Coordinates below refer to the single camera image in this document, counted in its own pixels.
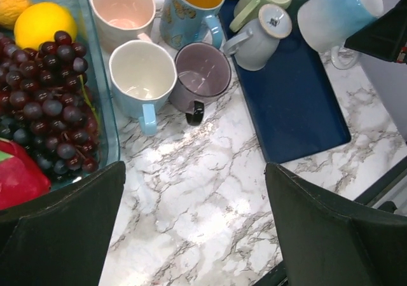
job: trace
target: white marble surface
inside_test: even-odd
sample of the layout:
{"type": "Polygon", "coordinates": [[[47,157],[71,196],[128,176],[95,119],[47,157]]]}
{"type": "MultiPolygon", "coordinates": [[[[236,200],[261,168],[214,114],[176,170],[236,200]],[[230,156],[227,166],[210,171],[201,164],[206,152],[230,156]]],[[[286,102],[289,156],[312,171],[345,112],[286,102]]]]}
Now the white marble surface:
{"type": "MultiPolygon", "coordinates": [[[[165,46],[156,21],[153,39],[165,46]]],[[[322,59],[352,142],[284,166],[353,199],[407,147],[361,67],[339,71],[322,59]]],[[[147,138],[116,111],[127,181],[100,286],[247,286],[281,261],[265,161],[236,75],[205,113],[192,128],[168,104],[159,134],[147,138]]]]}

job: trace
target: fruit container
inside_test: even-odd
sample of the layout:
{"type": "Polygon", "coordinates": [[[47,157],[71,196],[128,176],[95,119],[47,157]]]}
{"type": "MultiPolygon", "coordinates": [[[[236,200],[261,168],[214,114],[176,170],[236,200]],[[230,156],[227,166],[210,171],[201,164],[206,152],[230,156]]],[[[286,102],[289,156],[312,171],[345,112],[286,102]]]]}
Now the fruit container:
{"type": "MultiPolygon", "coordinates": [[[[113,105],[107,83],[102,53],[99,46],[92,10],[88,0],[31,0],[33,3],[43,1],[54,2],[68,8],[78,25],[77,42],[86,45],[89,68],[86,72],[92,91],[93,102],[99,117],[99,168],[102,168],[120,158],[118,131],[114,118],[113,105]]],[[[84,175],[61,179],[53,183],[53,189],[61,188],[80,180],[84,175]]]]}

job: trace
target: dark blue tray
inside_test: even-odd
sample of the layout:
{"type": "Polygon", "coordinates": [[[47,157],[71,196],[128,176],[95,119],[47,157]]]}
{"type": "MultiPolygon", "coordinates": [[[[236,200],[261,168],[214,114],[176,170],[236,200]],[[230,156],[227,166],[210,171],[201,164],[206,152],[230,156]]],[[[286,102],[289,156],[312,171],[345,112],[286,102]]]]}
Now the dark blue tray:
{"type": "MultiPolygon", "coordinates": [[[[226,39],[238,0],[219,12],[226,39]]],[[[350,142],[350,133],[319,54],[298,28],[280,42],[266,67],[242,69],[233,58],[267,162],[284,163],[350,142]]]]}

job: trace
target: mug handle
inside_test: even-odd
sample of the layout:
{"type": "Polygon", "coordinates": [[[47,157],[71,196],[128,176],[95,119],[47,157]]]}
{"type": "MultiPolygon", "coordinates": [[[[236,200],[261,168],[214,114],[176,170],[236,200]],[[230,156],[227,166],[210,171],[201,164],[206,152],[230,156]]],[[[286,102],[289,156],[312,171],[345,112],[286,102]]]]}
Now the mug handle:
{"type": "Polygon", "coordinates": [[[222,25],[219,19],[213,15],[207,15],[204,18],[206,26],[209,28],[210,33],[212,34],[212,46],[217,49],[221,48],[223,41],[222,25]]]}
{"type": "Polygon", "coordinates": [[[142,116],[139,118],[139,123],[144,135],[151,136],[157,134],[157,118],[153,104],[143,104],[142,116]]]}
{"type": "Polygon", "coordinates": [[[204,113],[205,113],[204,103],[194,100],[193,114],[186,113],[185,114],[186,121],[191,126],[198,126],[202,123],[202,120],[204,119],[204,113]]]}
{"type": "Polygon", "coordinates": [[[235,19],[231,22],[229,25],[229,29],[231,29],[233,32],[239,31],[243,26],[246,18],[258,7],[260,4],[261,0],[252,0],[250,1],[242,11],[237,14],[235,19]]]}
{"type": "Polygon", "coordinates": [[[137,38],[139,38],[140,40],[149,41],[150,43],[153,42],[146,33],[141,33],[141,34],[137,35],[137,38]]]}
{"type": "Polygon", "coordinates": [[[344,64],[340,59],[339,59],[339,49],[340,46],[334,46],[331,48],[331,61],[332,64],[334,65],[335,68],[339,70],[347,70],[352,68],[357,64],[359,61],[360,57],[362,54],[358,51],[355,51],[355,55],[353,56],[352,60],[348,62],[347,64],[344,64]]]}
{"type": "Polygon", "coordinates": [[[223,53],[225,53],[228,56],[236,54],[236,52],[238,52],[238,50],[239,50],[240,44],[249,40],[252,36],[253,36],[253,30],[247,29],[245,32],[238,34],[235,37],[229,39],[229,41],[227,41],[223,45],[223,53]]]}

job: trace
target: lemon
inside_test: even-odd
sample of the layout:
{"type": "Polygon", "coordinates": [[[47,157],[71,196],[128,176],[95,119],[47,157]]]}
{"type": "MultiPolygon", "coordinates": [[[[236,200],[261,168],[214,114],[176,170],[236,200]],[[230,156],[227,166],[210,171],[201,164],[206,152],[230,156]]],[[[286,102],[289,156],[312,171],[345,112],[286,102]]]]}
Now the lemon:
{"type": "Polygon", "coordinates": [[[28,7],[19,16],[14,26],[14,37],[19,47],[38,50],[45,41],[54,41],[57,31],[66,31],[75,40],[78,27],[74,17],[61,5],[41,2],[28,7]]]}
{"type": "Polygon", "coordinates": [[[0,0],[0,25],[12,30],[18,16],[30,5],[30,0],[0,0]]]}

